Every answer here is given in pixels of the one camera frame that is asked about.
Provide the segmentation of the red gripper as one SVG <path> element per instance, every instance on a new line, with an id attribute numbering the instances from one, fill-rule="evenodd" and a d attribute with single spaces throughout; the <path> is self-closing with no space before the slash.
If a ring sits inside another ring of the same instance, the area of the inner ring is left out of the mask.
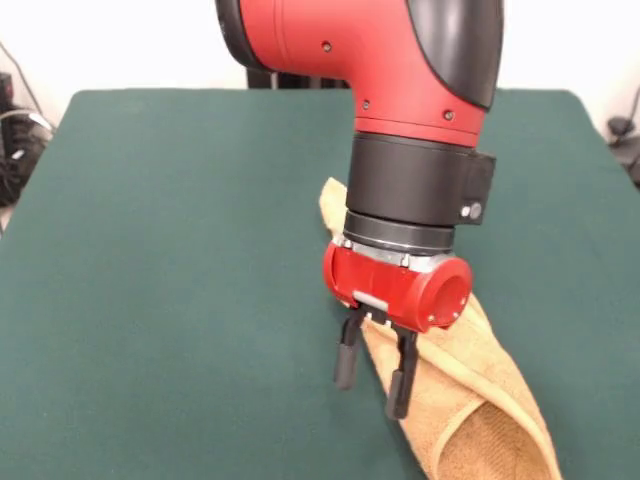
<path id="1" fill-rule="evenodd" d="M 404 419 L 418 362 L 416 332 L 446 328 L 457 320 L 471 293 L 470 266 L 453 254 L 410 255 L 335 239 L 324 255 L 323 276 L 340 301 L 383 312 L 401 326 L 393 328 L 400 360 L 391 376 L 385 412 L 392 420 Z M 354 384 L 363 321 L 363 309 L 354 308 L 342 324 L 334 368 L 340 390 Z"/>

